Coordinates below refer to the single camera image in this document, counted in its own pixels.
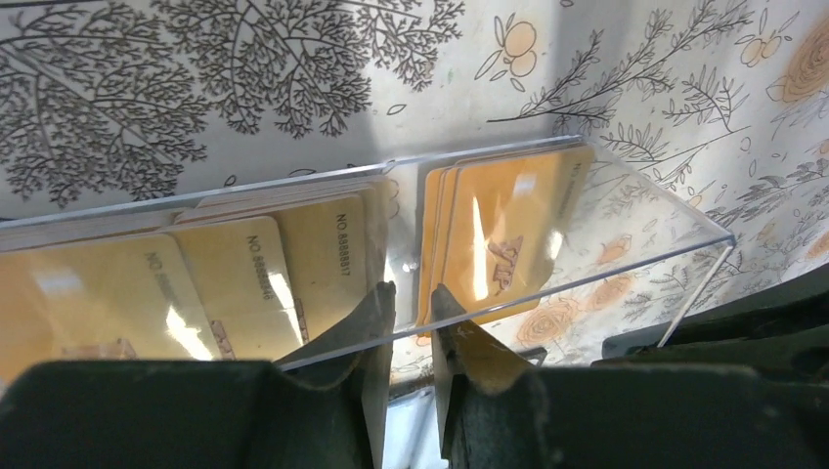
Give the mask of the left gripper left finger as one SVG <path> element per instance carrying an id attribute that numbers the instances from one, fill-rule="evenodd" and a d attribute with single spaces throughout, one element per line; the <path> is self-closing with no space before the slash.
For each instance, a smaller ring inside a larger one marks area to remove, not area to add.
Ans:
<path id="1" fill-rule="evenodd" d="M 378 468 L 396 287 L 277 362 L 54 361 L 1 400 L 5 468 Z"/>

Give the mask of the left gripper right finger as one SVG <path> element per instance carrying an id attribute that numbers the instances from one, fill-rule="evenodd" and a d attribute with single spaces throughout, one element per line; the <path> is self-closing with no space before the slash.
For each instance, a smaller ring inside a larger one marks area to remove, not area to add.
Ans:
<path id="1" fill-rule="evenodd" d="M 748 366 L 530 364 L 445 286 L 432 338 L 440 450 L 453 468 L 824 468 L 828 380 Z"/>

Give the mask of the floral pattern table mat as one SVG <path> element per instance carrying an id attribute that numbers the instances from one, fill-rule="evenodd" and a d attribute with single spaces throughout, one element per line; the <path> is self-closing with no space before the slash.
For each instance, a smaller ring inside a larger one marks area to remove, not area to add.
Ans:
<path id="1" fill-rule="evenodd" d="M 5 1 L 5 221 L 421 152 L 605 153 L 565 280 L 490 328 L 544 365 L 828 264 L 824 1 Z"/>

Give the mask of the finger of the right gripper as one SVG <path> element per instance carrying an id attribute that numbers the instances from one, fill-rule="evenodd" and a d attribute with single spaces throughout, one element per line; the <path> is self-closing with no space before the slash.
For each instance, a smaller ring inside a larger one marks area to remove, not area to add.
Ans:
<path id="1" fill-rule="evenodd" d="M 613 336 L 594 365 L 748 366 L 775 380 L 828 380 L 828 267 L 682 320 L 663 346 L 652 326 Z"/>

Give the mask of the gold credit cards stack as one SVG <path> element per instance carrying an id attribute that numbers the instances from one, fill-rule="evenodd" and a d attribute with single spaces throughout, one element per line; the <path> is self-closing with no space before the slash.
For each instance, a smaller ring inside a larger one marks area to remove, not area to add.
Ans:
<path id="1" fill-rule="evenodd" d="M 1 379 L 56 360 L 269 360 L 383 274 L 395 191 L 362 177 L 1 232 Z"/>

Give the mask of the clear plastic card box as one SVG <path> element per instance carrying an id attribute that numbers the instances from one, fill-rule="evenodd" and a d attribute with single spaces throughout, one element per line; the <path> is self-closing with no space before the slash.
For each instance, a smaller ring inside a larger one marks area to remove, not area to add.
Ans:
<path id="1" fill-rule="evenodd" d="M 558 320 L 547 320 L 546 331 L 548 334 L 568 333 L 576 327 L 578 317 L 584 312 L 612 311 L 650 273 L 665 274 L 678 281 L 680 293 L 670 303 L 669 315 L 672 319 L 681 318 L 733 248 L 733 235 L 675 194 L 659 187 L 651 178 L 639 174 L 609 149 L 582 136 L 395 158 L 368 166 L 299 174 L 237 188 L 5 221 L 1 232 L 5 228 L 53 221 L 194 206 L 214 195 L 380 177 L 396 193 L 396 208 L 386 217 L 383 274 L 373 286 L 391 282 L 396 287 L 394 326 L 380 337 L 380 342 L 394 344 L 408 337 L 425 342 L 435 330 L 445 326 L 445 322 L 438 318 L 424 326 L 416 324 L 426 174 L 472 157 L 580 145 L 594 149 L 594 163 L 556 258 L 553 275 L 536 295 L 539 305 L 483 325 L 516 329 L 536 311 L 550 310 L 552 300 L 559 298 L 560 304 L 554 309 Z"/>

